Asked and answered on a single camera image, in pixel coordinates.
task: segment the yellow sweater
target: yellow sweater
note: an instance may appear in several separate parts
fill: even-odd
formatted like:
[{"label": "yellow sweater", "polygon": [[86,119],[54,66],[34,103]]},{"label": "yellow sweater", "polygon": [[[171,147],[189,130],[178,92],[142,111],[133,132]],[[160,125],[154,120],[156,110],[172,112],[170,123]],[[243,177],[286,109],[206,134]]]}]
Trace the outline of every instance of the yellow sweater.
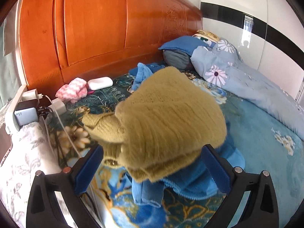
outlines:
[{"label": "yellow sweater", "polygon": [[205,144],[219,147],[225,119],[208,93],[174,67],[157,71],[115,113],[87,114],[86,130],[104,148],[103,164],[137,181],[157,181],[191,164]]}]

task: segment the white soap-shaped object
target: white soap-shaped object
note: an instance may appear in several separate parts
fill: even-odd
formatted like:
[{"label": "white soap-shaped object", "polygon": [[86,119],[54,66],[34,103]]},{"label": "white soap-shaped object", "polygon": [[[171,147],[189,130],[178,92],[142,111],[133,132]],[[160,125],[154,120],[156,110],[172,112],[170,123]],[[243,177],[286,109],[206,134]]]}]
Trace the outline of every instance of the white soap-shaped object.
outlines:
[{"label": "white soap-shaped object", "polygon": [[98,79],[93,79],[88,81],[89,88],[93,91],[106,88],[106,87],[111,87],[113,85],[113,81],[109,77],[102,77]]}]

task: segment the blue gripper pad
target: blue gripper pad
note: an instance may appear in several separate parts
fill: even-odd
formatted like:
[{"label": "blue gripper pad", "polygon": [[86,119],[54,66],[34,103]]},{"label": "blue gripper pad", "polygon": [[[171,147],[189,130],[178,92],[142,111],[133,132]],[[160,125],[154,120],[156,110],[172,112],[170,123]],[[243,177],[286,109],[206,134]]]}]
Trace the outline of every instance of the blue gripper pad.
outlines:
[{"label": "blue gripper pad", "polygon": [[102,146],[98,146],[75,177],[74,192],[76,195],[79,196],[87,191],[87,188],[92,181],[94,174],[102,161],[102,158],[103,149]]},{"label": "blue gripper pad", "polygon": [[231,183],[230,183],[231,180],[230,180],[230,176],[224,170],[221,163],[213,155],[213,153],[209,150],[207,146],[204,146],[202,148],[201,157],[210,175],[215,181],[215,184],[217,185],[219,191],[228,194],[231,190]]}]

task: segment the teal bedsheet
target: teal bedsheet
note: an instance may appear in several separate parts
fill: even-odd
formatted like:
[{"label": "teal bedsheet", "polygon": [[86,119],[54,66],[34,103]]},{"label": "teal bedsheet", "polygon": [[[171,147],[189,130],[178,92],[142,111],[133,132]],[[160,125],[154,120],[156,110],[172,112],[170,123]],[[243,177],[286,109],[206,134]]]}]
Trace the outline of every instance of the teal bedsheet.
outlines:
[{"label": "teal bedsheet", "polygon": [[[207,83],[195,72],[187,71],[185,74],[195,85],[216,98],[231,124],[234,145],[245,157],[245,170],[270,172],[278,199],[280,227],[283,227],[304,198],[302,141],[254,104]],[[133,76],[121,76],[113,81],[112,87],[97,90],[75,104],[68,103],[68,111],[61,118],[82,155],[95,143],[83,129],[83,115],[114,111],[117,103],[130,95],[133,80]],[[54,120],[50,124],[50,131],[53,130],[57,130],[68,165],[74,165],[77,155],[59,123]],[[207,200],[194,201],[178,196],[168,188],[164,192],[161,208],[137,206],[133,202],[131,184],[124,173],[122,169],[113,170],[101,165],[92,180],[98,210],[106,227],[204,227],[225,197],[219,193]],[[241,202],[231,226],[237,223],[245,202],[246,198]]]}]

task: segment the pink towel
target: pink towel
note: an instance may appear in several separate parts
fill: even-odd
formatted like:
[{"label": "pink towel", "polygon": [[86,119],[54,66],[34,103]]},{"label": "pink towel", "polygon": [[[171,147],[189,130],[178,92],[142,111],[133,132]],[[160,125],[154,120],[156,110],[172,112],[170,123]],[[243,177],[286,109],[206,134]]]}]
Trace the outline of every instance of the pink towel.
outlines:
[{"label": "pink towel", "polygon": [[81,78],[75,78],[68,85],[63,85],[56,93],[56,97],[61,101],[71,101],[76,103],[79,99],[87,96],[87,82]]}]

